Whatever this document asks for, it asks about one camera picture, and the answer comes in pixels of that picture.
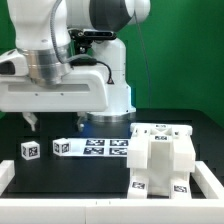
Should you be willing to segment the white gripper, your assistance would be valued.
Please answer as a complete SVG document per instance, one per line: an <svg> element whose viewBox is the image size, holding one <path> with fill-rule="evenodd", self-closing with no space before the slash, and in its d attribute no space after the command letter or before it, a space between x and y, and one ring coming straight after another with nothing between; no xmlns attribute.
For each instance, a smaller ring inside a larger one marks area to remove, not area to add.
<svg viewBox="0 0 224 224"><path fill-rule="evenodd" d="M77 112L77 128L84 129L85 112L101 112L109 105L102 65L76 66L53 86L39 86L26 77L0 78L0 111L23 112L23 118L36 130L32 112Z"/></svg>

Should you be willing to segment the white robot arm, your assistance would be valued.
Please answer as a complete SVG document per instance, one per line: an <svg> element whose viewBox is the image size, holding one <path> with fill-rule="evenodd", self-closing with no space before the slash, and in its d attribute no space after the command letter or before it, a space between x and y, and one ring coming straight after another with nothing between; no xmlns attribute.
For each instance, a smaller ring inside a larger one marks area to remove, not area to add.
<svg viewBox="0 0 224 224"><path fill-rule="evenodd" d="M135 116L126 82L125 26L150 0L7 0L15 48L0 55L0 111L76 112L98 122Z"/></svg>

